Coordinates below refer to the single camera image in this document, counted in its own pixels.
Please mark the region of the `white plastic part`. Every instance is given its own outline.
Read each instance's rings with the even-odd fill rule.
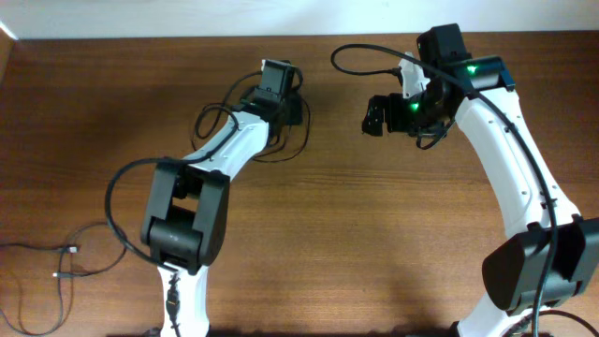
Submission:
[[[206,336],[210,328],[208,315],[206,314],[206,284],[208,282],[208,267],[202,266],[197,274],[192,276],[186,269],[175,265],[165,263],[167,266],[177,270],[179,282],[177,290],[179,291],[179,313],[177,314],[177,323],[182,337],[188,336]],[[165,309],[165,322],[160,330],[160,337],[176,337],[175,330],[171,327],[172,323],[167,313],[167,295],[170,288],[172,272],[163,268],[158,268],[162,278],[162,288],[164,292],[163,307]]]
[[[210,160],[190,165],[191,167],[208,172],[219,170],[231,177],[232,181],[248,160],[264,150],[269,137],[269,124],[261,120],[260,117],[248,112],[233,112],[233,114],[240,124],[237,132]],[[206,145],[189,154],[185,159],[201,157],[220,143],[233,127],[233,120],[229,117],[226,125]]]
[[[414,57],[414,55],[406,51],[406,55]],[[403,77],[403,99],[418,95],[427,88],[427,84],[431,80],[424,77],[424,71],[422,66],[413,64],[410,61],[402,59],[400,61],[400,68],[402,69]]]
[[[460,337],[499,337],[518,323],[532,309],[524,310],[520,315],[507,316],[505,311],[498,309],[485,293],[470,315],[458,323]]]
[[[549,193],[555,201],[558,225],[570,224],[578,208],[565,196],[549,172],[531,134],[524,123],[519,97],[505,88],[487,90],[490,99],[516,125],[543,173]],[[528,230],[531,223],[549,227],[548,212],[542,204],[545,198],[524,152],[506,125],[480,99],[464,98],[456,122],[468,137],[489,177],[504,218],[505,236],[511,238]]]

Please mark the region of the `tabletop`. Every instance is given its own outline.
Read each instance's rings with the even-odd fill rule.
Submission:
[[[426,152],[404,134],[363,135],[368,99],[401,86],[389,75],[345,75],[329,61],[350,42],[416,53],[416,37],[19,41],[0,88],[0,242],[57,244],[103,220],[107,182],[119,167],[191,153],[190,130],[204,104],[220,101],[262,59],[286,59],[304,74],[309,142],[291,161],[248,163],[232,182],[225,243],[209,273],[212,326],[298,333],[448,327],[484,294],[482,261],[506,240],[482,165],[458,128]],[[597,32],[464,34],[475,57],[503,57],[541,154],[587,218],[599,215],[597,40]],[[375,69],[399,60],[349,51],[340,62]],[[303,129],[296,129],[289,152],[301,143]],[[114,195],[114,215],[135,244],[152,171],[127,173]],[[100,268],[122,248],[104,227],[78,243],[70,261],[76,271]],[[56,254],[4,249],[0,263],[7,317],[32,332],[49,329],[59,312]],[[109,272],[64,282],[63,292],[70,311],[55,336],[162,326],[158,272],[132,254]],[[597,327],[598,301],[595,275],[561,309]],[[541,330],[590,335],[564,318],[543,317]],[[4,323],[0,335],[12,335]]]

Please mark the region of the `white wall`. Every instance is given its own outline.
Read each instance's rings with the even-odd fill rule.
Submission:
[[[0,0],[18,38],[599,29],[599,0]]]

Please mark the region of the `robotic arm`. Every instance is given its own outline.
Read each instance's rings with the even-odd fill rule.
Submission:
[[[301,123],[301,100],[294,99],[297,90],[292,87],[296,71],[289,63],[264,61],[254,99],[233,108],[238,130],[231,133],[236,126],[229,117],[208,143],[185,157],[200,158],[232,134],[210,160],[156,166],[141,240],[150,246],[152,258],[175,270],[158,268],[166,304],[162,337],[208,333],[208,268],[225,238],[230,182],[245,163],[279,136],[283,125]],[[174,198],[195,198],[197,209],[176,206]]]
[[[465,87],[483,93],[499,108],[527,145],[550,189],[559,239],[554,242],[557,253],[548,270],[542,310],[581,294],[590,282],[599,262],[599,218],[583,220],[549,172],[524,123],[515,83],[501,58],[473,59],[456,24],[433,27],[417,39],[417,45],[427,68],[402,59],[399,68],[390,69],[389,73],[398,76],[403,93],[371,98],[362,131],[382,136],[386,123],[388,132],[416,137],[416,145],[426,150],[444,138],[456,122],[472,143],[499,201],[508,241],[485,259],[487,293],[468,317],[453,325],[452,333],[461,337],[503,336],[533,310],[551,240],[547,201],[530,157],[505,119],[480,97],[469,95],[462,86],[432,70],[441,70]],[[347,48],[334,52],[331,62],[351,73],[334,62],[335,54]],[[420,142],[424,138],[433,141],[423,147]]]

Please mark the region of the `brown surface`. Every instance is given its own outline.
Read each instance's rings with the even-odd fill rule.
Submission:
[[[0,29],[0,84],[4,78],[4,71],[7,68],[8,57],[12,49],[12,38]]]
[[[31,41],[15,46],[0,91],[2,241],[60,242],[102,219],[108,178],[126,162],[190,152],[197,109],[262,58],[303,69],[314,112],[305,153],[249,164],[230,196],[226,242],[209,277],[217,328],[298,332],[448,326],[484,292],[483,258],[504,242],[485,172],[458,129],[421,152],[403,135],[363,136],[372,95],[399,91],[389,76],[336,72],[329,54],[348,42],[400,50],[416,35]],[[553,175],[586,217],[599,215],[597,33],[468,34],[474,55],[500,54]],[[357,66],[397,60],[357,52]],[[124,177],[116,217],[137,239],[151,169]],[[106,231],[86,236],[75,263],[93,269],[117,255]],[[55,256],[0,253],[0,305],[33,331],[51,325]],[[563,306],[599,326],[599,285]],[[128,255],[113,271],[75,281],[73,310],[56,336],[135,333],[162,324],[155,268]],[[543,318],[558,335],[576,323]],[[0,335],[11,335],[0,324]]]

